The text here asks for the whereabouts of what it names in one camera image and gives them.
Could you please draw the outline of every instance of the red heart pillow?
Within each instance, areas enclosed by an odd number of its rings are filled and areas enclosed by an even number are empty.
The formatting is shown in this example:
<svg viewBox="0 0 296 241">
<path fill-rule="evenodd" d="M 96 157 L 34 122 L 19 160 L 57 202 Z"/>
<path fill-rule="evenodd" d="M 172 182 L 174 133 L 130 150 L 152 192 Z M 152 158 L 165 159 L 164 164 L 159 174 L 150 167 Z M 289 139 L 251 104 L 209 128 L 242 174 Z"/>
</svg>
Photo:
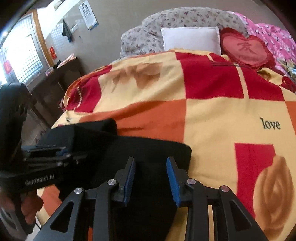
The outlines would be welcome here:
<svg viewBox="0 0 296 241">
<path fill-rule="evenodd" d="M 264 42 L 256 36 L 245 38 L 240 32 L 232 28 L 220 31 L 221 47 L 232 62 L 246 64 L 252 69 L 275 67 L 275 61 Z"/>
</svg>

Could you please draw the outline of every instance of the blanket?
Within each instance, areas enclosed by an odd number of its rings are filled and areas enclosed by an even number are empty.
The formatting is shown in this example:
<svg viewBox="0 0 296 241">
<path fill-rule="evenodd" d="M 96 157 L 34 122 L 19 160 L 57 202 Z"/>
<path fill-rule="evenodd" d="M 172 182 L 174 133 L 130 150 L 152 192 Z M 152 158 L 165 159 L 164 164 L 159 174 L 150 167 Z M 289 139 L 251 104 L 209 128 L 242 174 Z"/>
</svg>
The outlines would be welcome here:
<svg viewBox="0 0 296 241">
<path fill-rule="evenodd" d="M 53 128 L 113 118 L 119 135 L 185 143 L 189 176 L 229 186 L 268 239 L 283 241 L 296 223 L 296 95 L 277 73 L 260 74 L 203 51 L 124 59 L 76 80 Z M 60 204 L 58 190 L 39 194 L 45 222 Z M 167 240 L 184 240 L 186 216 L 179 208 Z"/>
<path fill-rule="evenodd" d="M 284 74 L 288 74 L 282 67 L 280 60 L 284 62 L 288 62 L 289 60 L 292 60 L 294 63 L 296 62 L 296 44 L 290 33 L 271 24 L 255 24 L 252 20 L 240 13 L 230 13 L 237 15 L 243 21 L 249 35 L 256 36 L 264 41 L 268 50 L 273 54 L 276 68 Z"/>
</svg>

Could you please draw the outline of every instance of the poster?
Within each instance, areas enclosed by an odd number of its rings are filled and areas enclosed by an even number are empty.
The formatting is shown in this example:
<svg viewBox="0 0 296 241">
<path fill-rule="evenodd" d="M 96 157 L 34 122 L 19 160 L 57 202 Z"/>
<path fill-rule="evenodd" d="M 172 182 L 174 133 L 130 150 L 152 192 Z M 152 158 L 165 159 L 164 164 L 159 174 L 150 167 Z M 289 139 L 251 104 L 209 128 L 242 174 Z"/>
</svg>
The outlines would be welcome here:
<svg viewBox="0 0 296 241">
<path fill-rule="evenodd" d="M 82 14 L 88 30 L 91 30 L 92 28 L 98 26 L 96 17 L 94 16 L 91 6 L 89 5 L 89 2 L 87 0 L 79 5 L 79 10 Z"/>
<path fill-rule="evenodd" d="M 54 47 L 51 46 L 51 48 L 49 49 L 50 55 L 52 57 L 52 59 L 56 59 L 57 55 L 55 54 L 55 50 Z"/>
<path fill-rule="evenodd" d="M 3 67 L 5 69 L 5 73 L 6 74 L 9 74 L 12 71 L 12 67 L 10 65 L 9 60 L 7 60 L 7 61 L 4 62 Z"/>
</svg>

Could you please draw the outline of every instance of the bed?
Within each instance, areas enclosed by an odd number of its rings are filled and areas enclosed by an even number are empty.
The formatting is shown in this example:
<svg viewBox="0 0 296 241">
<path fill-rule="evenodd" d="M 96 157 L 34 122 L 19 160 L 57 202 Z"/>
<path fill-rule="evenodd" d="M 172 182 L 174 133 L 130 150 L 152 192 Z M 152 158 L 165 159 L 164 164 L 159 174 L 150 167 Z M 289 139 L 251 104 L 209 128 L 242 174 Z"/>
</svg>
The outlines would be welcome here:
<svg viewBox="0 0 296 241">
<path fill-rule="evenodd" d="M 66 111 L 53 128 L 113 118 L 118 135 L 185 143 L 192 148 L 190 177 L 213 188 L 229 186 L 269 240 L 294 238 L 296 95 L 281 86 L 287 77 L 210 52 L 163 52 L 160 28 L 174 27 L 170 18 L 188 26 L 200 19 L 248 36 L 238 15 L 217 9 L 152 15 L 122 36 L 120 60 L 68 88 Z M 38 194 L 44 207 L 37 216 L 45 223 L 61 203 L 59 191 L 50 186 Z M 184 240 L 186 215 L 178 209 L 166 240 Z"/>
</svg>

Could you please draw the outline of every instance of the white pillow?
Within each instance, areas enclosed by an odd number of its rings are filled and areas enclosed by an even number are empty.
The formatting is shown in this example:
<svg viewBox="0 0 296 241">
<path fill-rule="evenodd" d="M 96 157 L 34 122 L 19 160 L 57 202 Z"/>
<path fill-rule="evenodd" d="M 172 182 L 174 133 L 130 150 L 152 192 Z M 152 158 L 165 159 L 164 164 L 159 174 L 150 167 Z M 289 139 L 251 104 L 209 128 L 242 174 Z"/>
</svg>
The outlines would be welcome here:
<svg viewBox="0 0 296 241">
<path fill-rule="evenodd" d="M 165 51 L 179 48 L 187 50 L 205 50 L 221 55 L 220 34 L 218 27 L 162 28 Z"/>
</svg>

